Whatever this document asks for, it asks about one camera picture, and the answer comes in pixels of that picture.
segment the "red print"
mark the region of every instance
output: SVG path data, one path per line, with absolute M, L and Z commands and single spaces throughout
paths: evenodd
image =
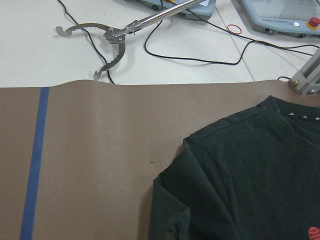
M 320 229 L 317 227 L 310 227 L 309 229 L 310 240 L 320 240 Z

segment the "black cable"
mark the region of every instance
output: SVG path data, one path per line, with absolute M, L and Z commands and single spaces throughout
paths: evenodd
M 173 5 L 177 5 L 175 4 L 174 2 L 171 2 L 169 0 L 167 0 L 167 2 L 170 2 L 171 4 Z M 269 43 L 269 42 L 266 42 L 266 41 L 261 41 L 261 40 L 256 40 L 256 39 L 253 39 L 253 38 L 250 38 L 250 37 L 246 37 L 246 36 L 242 36 L 242 35 L 238 35 L 236 33 L 233 33 L 233 32 L 230 32 L 222 27 L 219 27 L 205 19 L 203 19 L 202 17 L 200 17 L 199 15 L 195 14 L 194 12 L 190 11 L 189 9 L 187 9 L 188 12 L 190 12 L 191 14 L 193 14 L 194 16 L 196 16 L 197 18 L 199 18 L 201 21 L 215 27 L 215 28 L 218 28 L 228 34 L 232 34 L 234 36 L 237 36 L 239 38 L 242 38 L 242 39 L 246 39 L 246 40 L 250 40 L 244 47 L 244 49 L 242 50 L 242 53 L 240 55 L 240 58 L 237 62 L 222 62 L 222 61 L 212 61 L 212 60 L 203 60 L 203 59 L 199 59 L 199 58 L 192 58 L 192 57 L 176 57 L 176 56 L 164 56 L 164 55 L 159 55 L 159 54 L 156 54 L 156 53 L 152 53 L 150 52 L 148 49 L 147 49 L 147 42 L 149 41 L 151 35 L 157 30 L 157 28 L 161 25 L 162 21 L 160 21 L 160 23 L 151 31 L 151 33 L 147 36 L 145 42 L 144 42 L 144 45 L 143 45 L 143 48 L 144 50 L 152 55 L 152 56 L 155 56 L 155 57 L 159 57 L 159 58 L 164 58 L 164 59 L 176 59 L 176 60 L 190 60 L 190 61 L 198 61 L 198 62 L 204 62 L 204 63 L 209 63 L 209 64 L 223 64 L 223 65 L 237 65 L 240 63 L 241 59 L 243 58 L 244 56 L 244 53 L 247 49 L 247 47 L 251 44 L 251 43 L 257 43 L 257 44 L 262 44 L 262 45 L 265 45 L 265 46 L 268 46 L 268 47 L 272 47 L 272 48 L 276 48 L 276 49 L 281 49 L 281 50 L 285 50 L 285 51 L 290 51 L 290 52 L 295 52 L 295 53 L 299 53 L 299 54 L 305 54 L 305 55 L 308 55 L 308 56 L 312 56 L 312 54 L 309 54 L 309 53 L 306 53 L 306 52 L 302 52 L 302 51 L 296 51 L 296 50 L 292 50 L 292 49 L 296 49 L 296 48 L 302 48 L 302 47 L 315 47 L 315 48 L 319 48 L 318 46 L 316 45 L 313 45 L 313 44 L 305 44 L 305 45 L 299 45 L 299 46 L 291 46 L 291 47 L 282 47 L 282 46 L 277 46 L 277 45 L 274 45 L 272 43 Z
M 61 6 L 63 7 L 64 13 L 65 13 L 66 15 L 68 15 L 76 25 L 79 25 L 79 23 L 78 23 L 78 22 L 71 16 L 71 14 L 67 11 L 67 8 L 66 8 L 66 6 L 63 4 L 63 2 L 62 2 L 61 0 L 57 0 L 57 1 L 58 1 L 58 2 L 61 4 Z M 105 57 L 99 52 L 99 50 L 96 48 L 96 45 L 95 45 L 95 43 L 94 43 L 94 41 L 93 41 L 90 33 L 89 33 L 86 29 L 84 29 L 84 28 L 81 28 L 81 30 L 84 31 L 84 32 L 86 32 L 86 34 L 88 35 L 88 37 L 89 37 L 89 39 L 90 39 L 90 42 L 91 42 L 91 45 L 92 45 L 93 49 L 94 49 L 95 52 L 103 59 L 104 64 L 107 65 L 108 62 L 107 62 L 106 58 L 105 58 Z M 109 81 L 110 81 L 112 84 L 115 84 L 114 81 L 112 80 L 111 76 L 110 76 L 110 71 L 109 71 L 109 70 L 106 71 L 106 75 L 107 75 Z
M 280 77 L 278 77 L 277 80 L 280 80 L 280 79 L 288 79 L 288 80 L 291 80 L 291 78 L 290 78 L 290 77 L 287 77 L 287 76 L 280 76 Z

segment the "blue painter's tape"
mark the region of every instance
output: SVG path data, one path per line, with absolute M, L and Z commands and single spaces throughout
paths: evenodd
M 33 234 L 42 149 L 45 135 L 47 106 L 49 99 L 49 89 L 49 87 L 42 87 L 40 90 L 39 106 L 33 139 L 30 172 L 28 186 L 26 189 L 20 240 L 31 240 Z

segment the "white table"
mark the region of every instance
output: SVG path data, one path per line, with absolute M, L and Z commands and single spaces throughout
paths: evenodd
M 79 23 L 101 23 L 123 28 L 134 20 L 155 12 L 137 0 L 63 0 Z M 0 87 L 47 87 L 82 79 L 93 79 L 103 65 L 85 33 L 71 37 L 57 35 L 56 26 L 73 26 L 56 0 L 2 1 Z M 266 35 L 250 27 L 236 0 L 217 0 L 209 20 L 222 28 L 241 27 L 242 35 L 290 47 L 302 44 L 320 46 L 318 37 L 293 38 L 283 34 Z M 155 25 L 126 37 L 123 59 L 111 69 L 113 81 L 121 85 L 241 83 L 292 77 L 310 58 L 252 44 L 236 66 L 167 60 L 148 55 L 143 49 L 147 35 Z M 117 49 L 103 38 L 103 31 L 88 29 L 94 41 L 110 61 Z M 239 39 L 199 21 L 181 15 L 165 19 L 151 37 L 148 48 L 155 53 L 236 62 L 248 41 Z M 314 47 L 302 48 L 313 54 Z M 100 81 L 108 82 L 105 74 Z

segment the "metal bracket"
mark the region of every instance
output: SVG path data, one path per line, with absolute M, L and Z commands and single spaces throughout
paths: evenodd
M 320 94 L 320 48 L 289 81 L 300 94 Z

